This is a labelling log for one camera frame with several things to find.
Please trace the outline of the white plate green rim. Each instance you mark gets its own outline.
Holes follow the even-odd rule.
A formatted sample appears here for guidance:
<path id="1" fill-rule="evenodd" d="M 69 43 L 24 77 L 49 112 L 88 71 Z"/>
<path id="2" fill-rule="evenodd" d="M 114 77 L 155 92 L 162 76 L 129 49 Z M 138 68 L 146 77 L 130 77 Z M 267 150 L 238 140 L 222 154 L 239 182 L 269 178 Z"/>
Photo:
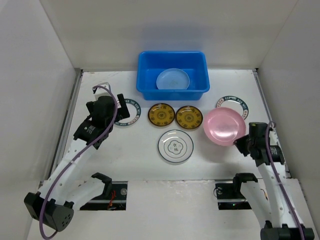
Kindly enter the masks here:
<path id="1" fill-rule="evenodd" d="M 182 130 L 166 131 L 158 140 L 160 156 L 171 164 L 182 164 L 193 154 L 194 142 L 189 134 Z"/>

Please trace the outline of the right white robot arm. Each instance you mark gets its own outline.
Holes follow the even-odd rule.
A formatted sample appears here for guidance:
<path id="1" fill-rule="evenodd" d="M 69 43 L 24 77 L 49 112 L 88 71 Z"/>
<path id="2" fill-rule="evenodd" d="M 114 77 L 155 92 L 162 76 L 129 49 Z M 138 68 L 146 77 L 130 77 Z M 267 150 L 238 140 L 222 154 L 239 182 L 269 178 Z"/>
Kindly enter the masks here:
<path id="1" fill-rule="evenodd" d="M 265 191 L 254 174 L 237 173 L 232 193 L 248 201 L 260 225 L 262 240 L 313 240 L 313 229 L 304 225 L 286 189 L 283 152 L 278 145 L 270 144 L 273 129 L 273 122 L 251 122 L 249 133 L 234 142 L 241 154 L 255 161 Z"/>

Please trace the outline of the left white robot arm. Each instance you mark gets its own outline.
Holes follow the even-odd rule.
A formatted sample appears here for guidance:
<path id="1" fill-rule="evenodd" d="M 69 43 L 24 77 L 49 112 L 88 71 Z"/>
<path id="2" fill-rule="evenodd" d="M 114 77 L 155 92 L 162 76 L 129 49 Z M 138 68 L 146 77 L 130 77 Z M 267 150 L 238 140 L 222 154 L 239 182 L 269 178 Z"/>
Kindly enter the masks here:
<path id="1" fill-rule="evenodd" d="M 72 190 L 82 168 L 108 138 L 114 123 L 130 117 L 123 94 L 100 96 L 86 103 L 89 115 L 79 125 L 67 153 L 49 179 L 37 190 L 29 192 L 24 204 L 31 217 L 44 226 L 63 231 L 71 222 L 74 212 L 95 197 L 107 198 L 112 194 L 112 179 L 94 173 L 89 180 Z"/>

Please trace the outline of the yellow patterned plate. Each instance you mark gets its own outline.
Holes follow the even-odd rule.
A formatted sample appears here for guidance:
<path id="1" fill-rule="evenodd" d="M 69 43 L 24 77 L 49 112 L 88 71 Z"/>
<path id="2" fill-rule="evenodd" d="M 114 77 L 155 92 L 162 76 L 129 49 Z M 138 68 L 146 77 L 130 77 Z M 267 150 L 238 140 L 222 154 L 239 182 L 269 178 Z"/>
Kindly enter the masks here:
<path id="1" fill-rule="evenodd" d="M 166 127 L 175 120 L 175 110 L 167 103 L 154 104 L 147 113 L 148 120 L 157 127 Z"/>
<path id="2" fill-rule="evenodd" d="M 175 121 L 183 129 L 194 130 L 202 124 L 203 114 L 197 107 L 186 105 L 177 110 Z"/>

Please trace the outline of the lettered rim plate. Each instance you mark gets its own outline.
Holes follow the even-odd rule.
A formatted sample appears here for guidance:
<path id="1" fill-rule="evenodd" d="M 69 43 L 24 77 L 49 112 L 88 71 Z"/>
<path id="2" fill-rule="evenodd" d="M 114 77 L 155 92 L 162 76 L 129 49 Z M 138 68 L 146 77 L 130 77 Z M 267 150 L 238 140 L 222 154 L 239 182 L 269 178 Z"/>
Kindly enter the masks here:
<path id="1" fill-rule="evenodd" d="M 129 127 L 136 123 L 141 116 L 141 106 L 137 101 L 130 98 L 125 98 L 124 101 L 128 108 L 129 117 L 115 122 L 114 124 L 118 127 Z"/>
<path id="2" fill-rule="evenodd" d="M 230 108 L 239 113 L 244 120 L 249 116 L 249 107 L 247 103 L 237 96 L 223 96 L 217 101 L 215 107 Z"/>

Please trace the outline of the light blue plate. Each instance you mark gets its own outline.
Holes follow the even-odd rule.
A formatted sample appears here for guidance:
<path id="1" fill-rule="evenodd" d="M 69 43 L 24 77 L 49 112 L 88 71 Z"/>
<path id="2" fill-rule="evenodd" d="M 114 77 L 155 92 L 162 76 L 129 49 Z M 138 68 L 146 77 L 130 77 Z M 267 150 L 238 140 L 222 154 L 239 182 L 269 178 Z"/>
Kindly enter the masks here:
<path id="1" fill-rule="evenodd" d="M 169 68 L 162 71 L 156 79 L 159 90 L 186 90 L 190 85 L 188 74 L 182 69 Z"/>

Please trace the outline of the pink plate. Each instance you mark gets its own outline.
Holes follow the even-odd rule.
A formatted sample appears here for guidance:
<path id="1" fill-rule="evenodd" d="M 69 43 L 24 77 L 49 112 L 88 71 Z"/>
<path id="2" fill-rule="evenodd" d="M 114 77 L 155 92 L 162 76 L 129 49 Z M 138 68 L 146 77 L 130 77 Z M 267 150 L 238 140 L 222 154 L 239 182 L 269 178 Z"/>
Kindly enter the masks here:
<path id="1" fill-rule="evenodd" d="M 242 116 L 228 107 L 217 107 L 209 111 L 203 119 L 205 135 L 214 144 L 230 147 L 246 135 L 246 123 Z"/>

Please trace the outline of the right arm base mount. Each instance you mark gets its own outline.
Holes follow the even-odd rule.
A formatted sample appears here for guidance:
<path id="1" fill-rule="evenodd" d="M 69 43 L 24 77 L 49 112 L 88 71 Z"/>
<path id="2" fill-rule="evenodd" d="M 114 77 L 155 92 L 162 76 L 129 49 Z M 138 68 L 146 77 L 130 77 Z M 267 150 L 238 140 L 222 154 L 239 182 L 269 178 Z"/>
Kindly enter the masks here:
<path id="1" fill-rule="evenodd" d="M 216 181 L 213 189 L 213 195 L 217 199 L 219 210 L 251 210 L 248 200 L 235 190 L 233 182 Z"/>

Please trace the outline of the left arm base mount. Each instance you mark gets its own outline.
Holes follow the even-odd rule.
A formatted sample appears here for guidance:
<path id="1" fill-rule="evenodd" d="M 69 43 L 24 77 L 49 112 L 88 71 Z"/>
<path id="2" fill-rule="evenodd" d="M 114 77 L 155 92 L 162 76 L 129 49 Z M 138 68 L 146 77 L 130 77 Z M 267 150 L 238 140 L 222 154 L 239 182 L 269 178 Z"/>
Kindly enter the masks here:
<path id="1" fill-rule="evenodd" d="M 81 211 L 125 211 L 127 207 L 128 182 L 115 181 L 108 196 L 100 195 L 85 205 Z"/>

